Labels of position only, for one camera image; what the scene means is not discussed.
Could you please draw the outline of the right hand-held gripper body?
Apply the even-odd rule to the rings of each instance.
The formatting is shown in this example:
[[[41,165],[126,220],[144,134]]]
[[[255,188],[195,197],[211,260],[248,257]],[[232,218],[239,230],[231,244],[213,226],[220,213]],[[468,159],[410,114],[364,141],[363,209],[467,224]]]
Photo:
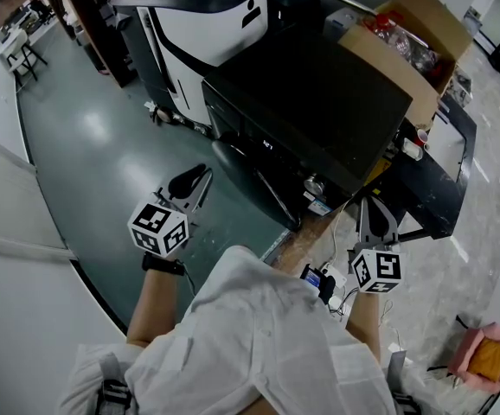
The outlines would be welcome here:
[[[393,251],[399,243],[395,217],[376,197],[360,203],[358,241],[350,251],[350,268],[361,293],[389,293],[403,279],[403,257]]]

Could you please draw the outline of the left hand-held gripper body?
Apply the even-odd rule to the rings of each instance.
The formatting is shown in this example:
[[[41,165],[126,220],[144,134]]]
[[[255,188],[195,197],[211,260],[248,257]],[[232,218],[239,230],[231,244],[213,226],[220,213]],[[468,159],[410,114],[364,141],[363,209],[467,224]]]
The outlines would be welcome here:
[[[198,164],[158,186],[127,222],[134,245],[162,259],[184,245],[197,226],[212,181],[213,170]]]

